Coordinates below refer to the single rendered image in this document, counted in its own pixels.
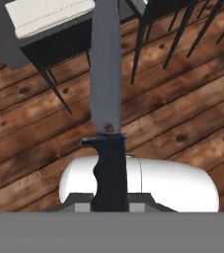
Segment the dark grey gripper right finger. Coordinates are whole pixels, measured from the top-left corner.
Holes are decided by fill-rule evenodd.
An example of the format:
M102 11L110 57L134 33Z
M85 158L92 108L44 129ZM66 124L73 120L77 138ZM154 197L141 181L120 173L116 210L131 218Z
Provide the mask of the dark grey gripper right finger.
M150 193L130 193L128 195L130 212L175 212L155 202Z

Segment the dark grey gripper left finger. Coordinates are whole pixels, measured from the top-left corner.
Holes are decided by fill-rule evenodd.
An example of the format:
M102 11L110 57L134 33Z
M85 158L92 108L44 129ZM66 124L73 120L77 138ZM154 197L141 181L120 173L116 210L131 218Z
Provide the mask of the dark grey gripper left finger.
M64 203L49 208L49 212L90 212L93 195L90 193L72 193Z

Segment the white rounded object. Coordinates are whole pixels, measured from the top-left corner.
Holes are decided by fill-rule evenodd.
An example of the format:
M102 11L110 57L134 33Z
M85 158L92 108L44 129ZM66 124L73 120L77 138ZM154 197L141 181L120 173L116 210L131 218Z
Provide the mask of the white rounded object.
M62 173L59 201L70 194L95 194L93 174L98 156L72 160ZM180 212L219 212L219 194L214 181L200 168L170 160L126 157L129 194L149 194L158 204Z

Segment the grey knife with black handle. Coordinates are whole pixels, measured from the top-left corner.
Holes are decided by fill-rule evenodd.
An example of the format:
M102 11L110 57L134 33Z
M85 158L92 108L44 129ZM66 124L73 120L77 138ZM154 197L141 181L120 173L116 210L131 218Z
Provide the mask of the grey knife with black handle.
M91 122L97 134L81 140L98 152L93 211L129 210L125 135L121 133L121 43L117 0L97 0L92 19Z

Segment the black stool with white cushion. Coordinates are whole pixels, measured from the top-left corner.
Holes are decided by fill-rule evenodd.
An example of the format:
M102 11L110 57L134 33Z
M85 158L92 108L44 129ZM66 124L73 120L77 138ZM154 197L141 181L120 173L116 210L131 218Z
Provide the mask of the black stool with white cushion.
M95 0L14 0L5 5L19 49L33 64L65 109L50 68L80 53L91 65L91 26Z

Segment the black stool with thin legs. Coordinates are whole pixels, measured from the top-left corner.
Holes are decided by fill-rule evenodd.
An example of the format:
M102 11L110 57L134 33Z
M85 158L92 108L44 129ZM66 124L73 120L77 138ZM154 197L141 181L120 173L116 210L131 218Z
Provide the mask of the black stool with thin legs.
M138 60L141 52L146 27L149 26L146 36L146 40L148 41L150 32L152 30L153 22L167 15L175 13L173 20L168 28L169 32L172 29L179 12L182 10L182 8L186 8L181 24L178 28L177 34L173 40L170 51L163 65L163 68L166 69L186 29L187 23L192 15L192 12L199 0L125 0L125 1L129 6L129 8L134 13L134 16L137 17L139 22L135 44L133 66L131 71L131 85L132 85L134 83L134 78L136 75ZM224 0L217 0L215 6L213 7L211 13L208 16L208 19L205 21L204 26L202 27L195 41L190 47L189 52L187 53L187 58L189 58L192 55L197 45L201 41L202 37L210 27L211 23L214 21L217 14L222 9L223 5ZM220 43L223 39L224 39L224 31L222 32L216 43Z

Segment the grey counter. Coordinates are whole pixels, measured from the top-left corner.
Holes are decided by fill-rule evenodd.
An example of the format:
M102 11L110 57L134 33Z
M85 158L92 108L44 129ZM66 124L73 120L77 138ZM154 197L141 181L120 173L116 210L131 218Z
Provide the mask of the grey counter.
M0 60L12 70L28 65L29 60L19 50L14 25L5 5L13 0L0 0Z

